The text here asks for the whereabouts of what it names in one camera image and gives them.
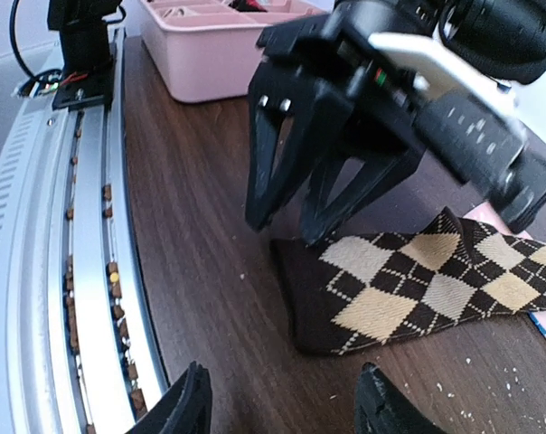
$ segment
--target pink storage box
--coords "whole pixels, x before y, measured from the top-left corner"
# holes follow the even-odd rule
[[[261,61],[266,25],[323,11],[298,0],[269,0],[266,13],[240,13],[217,0],[146,0],[141,33],[171,96],[202,102],[247,95]]]

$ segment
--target folded sock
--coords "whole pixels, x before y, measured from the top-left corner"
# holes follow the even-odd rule
[[[446,208],[422,232],[348,236],[271,250],[295,345],[345,354],[466,321],[546,310],[546,244]]]

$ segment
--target robotic arm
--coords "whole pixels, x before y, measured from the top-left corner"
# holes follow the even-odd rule
[[[546,163],[527,149],[513,98],[487,77],[527,84],[546,71],[546,1],[345,1],[265,29],[258,47],[246,207],[254,229],[309,178],[301,232],[320,241],[412,175],[426,148],[515,233],[546,202]],[[330,202],[349,158],[362,169]]]

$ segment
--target screw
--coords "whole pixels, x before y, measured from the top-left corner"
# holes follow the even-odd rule
[[[279,108],[282,110],[282,111],[289,111],[289,108],[291,107],[291,99],[283,99],[281,101],[281,105],[279,106]]]

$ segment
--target wooden table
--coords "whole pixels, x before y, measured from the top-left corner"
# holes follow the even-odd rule
[[[524,315],[344,357],[298,353],[268,253],[271,237],[297,235],[298,208],[261,234],[245,224],[246,102],[173,101],[140,39],[127,41],[126,92],[128,183],[152,318],[171,382],[192,360],[209,368],[213,433],[353,433],[353,389],[368,361],[447,432],[546,431],[546,340]],[[418,231],[445,205],[461,215],[480,202],[427,157],[342,232]],[[546,206],[530,233],[546,241]]]

